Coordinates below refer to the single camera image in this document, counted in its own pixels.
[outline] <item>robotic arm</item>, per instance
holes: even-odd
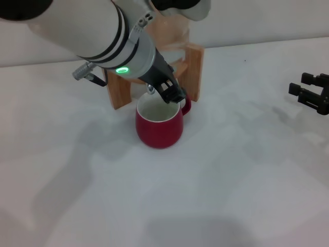
[[[194,21],[204,19],[211,6],[211,0],[5,0],[0,18],[26,23],[35,34],[86,60],[74,73],[78,80],[105,86],[91,74],[99,66],[141,79],[167,103],[180,102],[186,93],[144,32],[156,18],[150,1],[164,16],[181,14]]]

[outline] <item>green indicator light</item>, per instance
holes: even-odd
[[[116,70],[116,72],[117,72],[118,74],[124,74],[124,73],[127,73],[128,71],[129,71],[129,68],[127,68],[127,67],[118,68],[118,69]]]

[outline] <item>mug handle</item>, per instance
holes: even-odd
[[[183,112],[183,116],[188,114],[192,108],[192,102],[188,95],[186,95],[185,101],[186,101],[185,106],[181,110]]]

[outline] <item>red mug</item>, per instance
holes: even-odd
[[[183,116],[191,110],[187,96],[183,108],[180,103],[166,104],[156,92],[144,94],[137,103],[136,129],[139,138],[152,148],[168,148],[174,145],[183,133]]]

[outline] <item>white table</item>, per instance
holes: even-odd
[[[0,69],[1,247],[328,246],[329,118],[288,87],[329,73],[329,38],[207,49],[166,150],[81,64]]]

